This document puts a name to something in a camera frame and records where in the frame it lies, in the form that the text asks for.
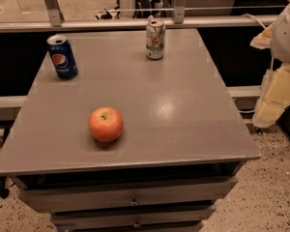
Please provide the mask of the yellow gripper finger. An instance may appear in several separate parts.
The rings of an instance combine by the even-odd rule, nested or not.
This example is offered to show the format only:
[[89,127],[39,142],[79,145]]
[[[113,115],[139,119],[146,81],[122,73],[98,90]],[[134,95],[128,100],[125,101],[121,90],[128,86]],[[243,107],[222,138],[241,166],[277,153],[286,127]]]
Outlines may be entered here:
[[290,63],[283,63],[276,71],[267,70],[263,76],[252,124],[257,128],[273,125],[290,106]]
[[260,34],[252,39],[250,45],[258,49],[270,48],[274,26],[273,23],[267,26]]

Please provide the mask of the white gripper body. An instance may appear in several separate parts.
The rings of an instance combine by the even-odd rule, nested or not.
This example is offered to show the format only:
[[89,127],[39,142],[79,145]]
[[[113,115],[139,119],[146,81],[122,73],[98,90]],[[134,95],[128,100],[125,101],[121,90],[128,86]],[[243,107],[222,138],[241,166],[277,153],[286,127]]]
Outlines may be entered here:
[[271,53],[280,62],[290,63],[290,3],[274,23]]

